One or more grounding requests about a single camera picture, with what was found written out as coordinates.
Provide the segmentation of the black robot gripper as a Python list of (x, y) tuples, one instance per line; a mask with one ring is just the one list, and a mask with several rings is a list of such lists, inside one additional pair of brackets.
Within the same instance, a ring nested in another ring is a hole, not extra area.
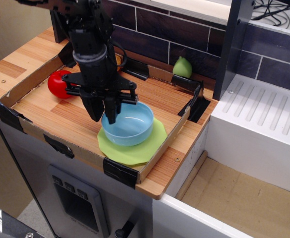
[(102, 47), (100, 52), (91, 55), (73, 52), (72, 56), (80, 72), (65, 74), (62, 81), (70, 95), (79, 96), (80, 90), (88, 93), (80, 97), (93, 121), (100, 121), (105, 109), (109, 124), (114, 124), (122, 102), (137, 103), (137, 85), (118, 73), (113, 48)]

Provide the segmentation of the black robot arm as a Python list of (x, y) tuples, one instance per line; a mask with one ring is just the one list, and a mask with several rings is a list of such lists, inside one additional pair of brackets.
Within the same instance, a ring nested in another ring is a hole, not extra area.
[(94, 121), (106, 115), (110, 124), (116, 122), (121, 104), (136, 104), (136, 83), (123, 78), (117, 71), (127, 62), (127, 56), (117, 63), (112, 39), (113, 20), (105, 12), (100, 0), (20, 0), (19, 4), (48, 9), (69, 40), (71, 63), (80, 72), (65, 74), (69, 95), (79, 96)]

